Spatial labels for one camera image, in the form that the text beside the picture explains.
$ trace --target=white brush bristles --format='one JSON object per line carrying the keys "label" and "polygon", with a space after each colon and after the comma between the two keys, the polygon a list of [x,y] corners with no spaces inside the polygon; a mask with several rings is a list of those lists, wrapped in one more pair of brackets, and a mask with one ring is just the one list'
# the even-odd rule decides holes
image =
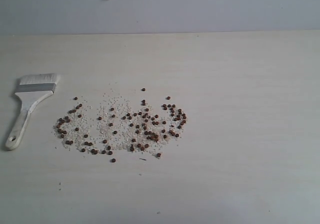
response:
{"label": "white brush bristles", "polygon": [[60,77],[56,73],[46,73],[46,74],[34,74],[25,75],[20,79],[20,85],[25,84],[40,84],[40,83],[55,83],[57,84]]}

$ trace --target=gray wall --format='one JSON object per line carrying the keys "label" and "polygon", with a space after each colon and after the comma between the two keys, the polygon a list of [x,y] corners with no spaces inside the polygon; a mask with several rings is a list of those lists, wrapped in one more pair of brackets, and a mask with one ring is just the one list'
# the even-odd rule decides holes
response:
{"label": "gray wall", "polygon": [[0,35],[319,29],[320,0],[0,0]]}

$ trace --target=paintbrush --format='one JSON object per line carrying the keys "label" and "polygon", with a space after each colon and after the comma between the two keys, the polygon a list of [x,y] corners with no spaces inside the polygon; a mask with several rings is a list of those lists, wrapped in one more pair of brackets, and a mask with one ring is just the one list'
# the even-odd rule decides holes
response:
{"label": "paintbrush", "polygon": [[44,99],[53,95],[59,81],[56,73],[25,75],[21,77],[15,95],[21,100],[21,111],[5,143],[9,150],[16,149],[25,132],[30,114]]}

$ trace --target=wooden handle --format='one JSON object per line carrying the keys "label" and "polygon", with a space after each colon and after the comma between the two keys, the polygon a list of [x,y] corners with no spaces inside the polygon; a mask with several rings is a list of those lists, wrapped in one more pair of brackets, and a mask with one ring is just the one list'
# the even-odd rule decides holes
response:
{"label": "wooden handle", "polygon": [[31,112],[29,112],[29,110],[21,110],[17,120],[15,121],[12,131],[5,143],[5,147],[9,150],[16,149],[19,146],[30,117],[30,113]]}

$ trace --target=white table surface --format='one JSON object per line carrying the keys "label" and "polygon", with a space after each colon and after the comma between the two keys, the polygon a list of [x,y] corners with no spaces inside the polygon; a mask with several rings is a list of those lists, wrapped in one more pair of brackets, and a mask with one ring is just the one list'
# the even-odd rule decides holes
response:
{"label": "white table surface", "polygon": [[[0,66],[2,142],[16,79],[62,75],[0,152],[2,224],[320,222],[320,31],[1,37]],[[159,160],[63,148],[52,126],[72,97],[97,106],[111,88],[134,107],[170,95],[183,137]]]}

